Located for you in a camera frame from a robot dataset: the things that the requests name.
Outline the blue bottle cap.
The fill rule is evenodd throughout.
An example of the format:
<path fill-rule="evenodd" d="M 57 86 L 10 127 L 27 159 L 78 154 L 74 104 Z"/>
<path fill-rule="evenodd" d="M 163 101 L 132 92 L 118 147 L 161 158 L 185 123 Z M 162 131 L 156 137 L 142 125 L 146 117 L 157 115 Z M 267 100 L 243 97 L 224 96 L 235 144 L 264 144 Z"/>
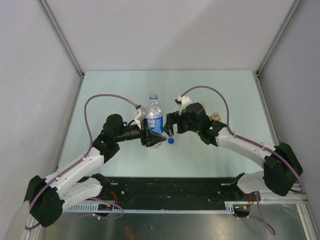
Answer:
<path fill-rule="evenodd" d="M 169 143 L 170 145 L 174 144 L 174 143 L 175 143 L 174 138 L 170 137 L 170 138 L 168 139 L 168 143 Z"/>

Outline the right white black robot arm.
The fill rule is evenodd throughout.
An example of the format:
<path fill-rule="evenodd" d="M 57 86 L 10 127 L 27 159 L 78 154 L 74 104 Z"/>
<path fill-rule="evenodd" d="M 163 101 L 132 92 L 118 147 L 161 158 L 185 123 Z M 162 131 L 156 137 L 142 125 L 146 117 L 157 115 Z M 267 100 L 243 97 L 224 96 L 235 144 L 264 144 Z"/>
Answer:
<path fill-rule="evenodd" d="M 270 190 L 278 196 L 286 196 L 296 180 L 303 173 L 293 149 L 284 142 L 279 145 L 265 145 L 251 139 L 230 133 L 228 125 L 220 121 L 211 121 L 203 106 L 191 103 L 183 110 L 166 115 L 164 132 L 194 132 L 206 145 L 231 150 L 259 165 L 263 170 L 254 173 L 241 173 L 230 188 L 231 196 L 242 201 L 249 193 Z"/>

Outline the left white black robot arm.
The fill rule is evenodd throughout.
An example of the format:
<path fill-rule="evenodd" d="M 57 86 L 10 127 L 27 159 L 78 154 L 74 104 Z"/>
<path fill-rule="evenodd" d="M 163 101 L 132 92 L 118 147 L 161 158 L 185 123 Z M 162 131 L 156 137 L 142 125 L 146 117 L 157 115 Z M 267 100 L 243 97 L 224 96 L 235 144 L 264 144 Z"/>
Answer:
<path fill-rule="evenodd" d="M 40 226 L 49 227 L 72 205 L 95 197 L 107 199 L 111 188 L 97 177 L 90 177 L 83 183 L 78 181 L 114 157 L 120 142 L 137 139 L 147 148 L 166 141 L 165 136 L 150 130 L 143 121 L 128 125 L 119 114 L 109 115 L 87 152 L 65 168 L 44 178 L 36 175 L 29 181 L 24 199 L 30 203 L 31 216 Z"/>

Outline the orange juice bottle yellow cap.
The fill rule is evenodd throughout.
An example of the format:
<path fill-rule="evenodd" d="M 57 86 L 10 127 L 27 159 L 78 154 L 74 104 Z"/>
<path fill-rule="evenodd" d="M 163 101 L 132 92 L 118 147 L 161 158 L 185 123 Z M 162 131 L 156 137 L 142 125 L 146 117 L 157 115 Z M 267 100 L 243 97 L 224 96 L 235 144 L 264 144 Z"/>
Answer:
<path fill-rule="evenodd" d="M 211 121 L 221 121 L 221 116 L 218 112 L 214 112 L 209 118 Z"/>

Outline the yellow honey pomelo drink bottle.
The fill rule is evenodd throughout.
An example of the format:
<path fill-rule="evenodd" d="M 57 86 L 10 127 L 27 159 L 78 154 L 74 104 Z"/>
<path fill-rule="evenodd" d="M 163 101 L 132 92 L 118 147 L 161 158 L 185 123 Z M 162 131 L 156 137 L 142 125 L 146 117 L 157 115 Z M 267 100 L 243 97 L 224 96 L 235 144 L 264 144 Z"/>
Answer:
<path fill-rule="evenodd" d="M 205 101 L 201 101 L 200 104 L 202 105 L 203 109 L 206 111 L 207 105 Z"/>

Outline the clear blue-cap water bottle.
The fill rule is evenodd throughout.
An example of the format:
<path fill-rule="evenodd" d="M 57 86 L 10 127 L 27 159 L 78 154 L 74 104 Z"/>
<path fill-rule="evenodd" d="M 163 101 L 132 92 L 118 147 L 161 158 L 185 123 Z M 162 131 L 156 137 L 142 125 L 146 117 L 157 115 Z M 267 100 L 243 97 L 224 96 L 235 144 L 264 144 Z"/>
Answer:
<path fill-rule="evenodd" d="M 163 110 L 159 103 L 159 97 L 157 93 L 150 93 L 146 110 L 148 115 L 144 120 L 145 124 L 148 125 L 152 132 L 163 135 Z"/>

